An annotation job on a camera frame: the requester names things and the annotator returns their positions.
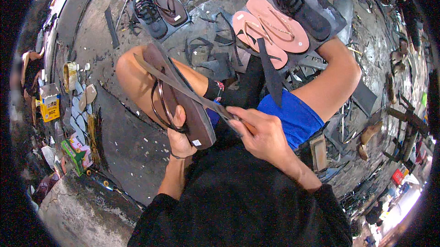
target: blue shorts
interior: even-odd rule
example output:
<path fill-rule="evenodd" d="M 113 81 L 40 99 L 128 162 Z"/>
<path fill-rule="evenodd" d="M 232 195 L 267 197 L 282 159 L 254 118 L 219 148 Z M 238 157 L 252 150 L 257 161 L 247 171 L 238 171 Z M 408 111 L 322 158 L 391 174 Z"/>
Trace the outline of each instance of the blue shorts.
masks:
<path fill-rule="evenodd" d="M 292 149 L 298 148 L 324 125 L 314 110 L 287 90 L 283 90 L 283 108 L 279 108 L 269 94 L 261 100 L 257 110 L 280 118 L 287 143 Z M 210 109 L 207 113 L 215 127 L 219 115 Z"/>

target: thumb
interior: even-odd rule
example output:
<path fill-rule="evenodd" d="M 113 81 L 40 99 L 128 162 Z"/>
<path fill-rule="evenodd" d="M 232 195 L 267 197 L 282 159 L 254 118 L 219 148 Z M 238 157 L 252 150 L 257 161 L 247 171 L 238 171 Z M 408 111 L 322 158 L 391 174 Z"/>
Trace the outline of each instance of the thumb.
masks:
<path fill-rule="evenodd" d="M 229 120 L 229 124 L 234 127 L 234 129 L 241 134 L 241 139 L 243 143 L 249 143 L 249 141 L 253 140 L 253 136 L 250 134 L 249 130 L 246 126 L 241 123 L 239 120 Z"/>
<path fill-rule="evenodd" d="M 177 105 L 176 114 L 173 117 L 173 123 L 176 127 L 181 127 L 184 125 L 187 115 L 185 113 L 184 107 Z"/>

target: wooden handle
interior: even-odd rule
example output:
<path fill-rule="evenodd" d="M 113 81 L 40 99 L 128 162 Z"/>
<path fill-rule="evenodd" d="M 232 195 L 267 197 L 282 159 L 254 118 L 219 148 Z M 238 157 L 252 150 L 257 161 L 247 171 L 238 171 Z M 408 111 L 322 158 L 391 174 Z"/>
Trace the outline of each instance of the wooden handle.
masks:
<path fill-rule="evenodd" d="M 257 135 L 258 134 L 258 130 L 252 126 L 250 123 L 247 123 L 246 121 L 240 120 L 245 126 L 246 128 L 250 131 L 250 133 L 252 135 Z"/>

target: white label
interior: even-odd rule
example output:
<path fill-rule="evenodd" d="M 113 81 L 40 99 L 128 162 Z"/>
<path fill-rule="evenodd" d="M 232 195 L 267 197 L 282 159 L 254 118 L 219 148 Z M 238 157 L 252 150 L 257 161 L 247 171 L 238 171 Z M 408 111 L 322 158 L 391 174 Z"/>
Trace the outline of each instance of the white label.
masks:
<path fill-rule="evenodd" d="M 195 146 L 201 146 L 201 143 L 200 143 L 200 141 L 199 141 L 198 139 L 194 140 L 194 141 L 193 141 L 193 144 L 194 144 Z"/>

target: red sign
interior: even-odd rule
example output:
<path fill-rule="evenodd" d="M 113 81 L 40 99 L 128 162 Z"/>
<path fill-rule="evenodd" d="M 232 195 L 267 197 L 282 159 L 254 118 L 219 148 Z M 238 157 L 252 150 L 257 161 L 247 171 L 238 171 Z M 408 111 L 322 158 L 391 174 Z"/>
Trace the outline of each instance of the red sign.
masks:
<path fill-rule="evenodd" d="M 394 181 L 394 183 L 396 183 L 397 185 L 402 184 L 402 180 L 404 179 L 404 174 L 397 169 L 394 173 L 393 176 L 391 177 Z"/>

